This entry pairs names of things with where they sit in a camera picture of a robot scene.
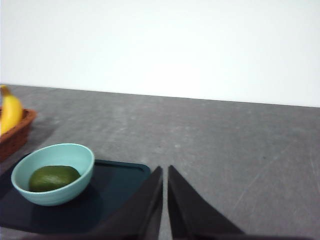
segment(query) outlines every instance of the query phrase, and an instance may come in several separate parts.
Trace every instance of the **wicker basket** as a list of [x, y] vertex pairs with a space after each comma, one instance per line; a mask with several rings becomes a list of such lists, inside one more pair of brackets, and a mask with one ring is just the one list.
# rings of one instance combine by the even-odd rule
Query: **wicker basket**
[[21, 122], [0, 136], [0, 163], [27, 142], [31, 123], [36, 116], [35, 110], [24, 109]]

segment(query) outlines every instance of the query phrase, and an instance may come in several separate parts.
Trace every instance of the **white wall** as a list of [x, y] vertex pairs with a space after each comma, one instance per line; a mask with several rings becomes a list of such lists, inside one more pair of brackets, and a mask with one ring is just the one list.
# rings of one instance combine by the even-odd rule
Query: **white wall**
[[2, 0], [7, 84], [320, 107], [320, 0]]

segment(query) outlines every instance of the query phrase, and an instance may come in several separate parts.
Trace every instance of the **avocado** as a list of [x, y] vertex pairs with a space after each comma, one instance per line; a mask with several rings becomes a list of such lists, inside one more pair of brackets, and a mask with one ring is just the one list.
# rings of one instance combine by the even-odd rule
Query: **avocado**
[[43, 166], [31, 175], [29, 191], [46, 192], [59, 189], [74, 182], [79, 177], [79, 172], [72, 166]]

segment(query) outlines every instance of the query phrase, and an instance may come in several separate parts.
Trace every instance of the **table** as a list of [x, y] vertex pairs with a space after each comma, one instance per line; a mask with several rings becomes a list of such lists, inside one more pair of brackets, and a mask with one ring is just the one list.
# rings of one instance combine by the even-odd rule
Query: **table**
[[[56, 143], [164, 169], [160, 240], [171, 238], [167, 169], [249, 234], [320, 239], [320, 108], [9, 85], [38, 112], [1, 164]], [[25, 233], [1, 228], [1, 239]]]

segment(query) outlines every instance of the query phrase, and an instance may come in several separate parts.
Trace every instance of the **tray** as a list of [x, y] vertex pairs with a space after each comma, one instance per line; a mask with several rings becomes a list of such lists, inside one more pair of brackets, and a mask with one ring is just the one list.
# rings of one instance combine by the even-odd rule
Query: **tray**
[[97, 159], [92, 179], [78, 197], [59, 206], [39, 206], [13, 187], [14, 167], [0, 177], [0, 226], [39, 234], [90, 231], [119, 209], [151, 173], [143, 164]]

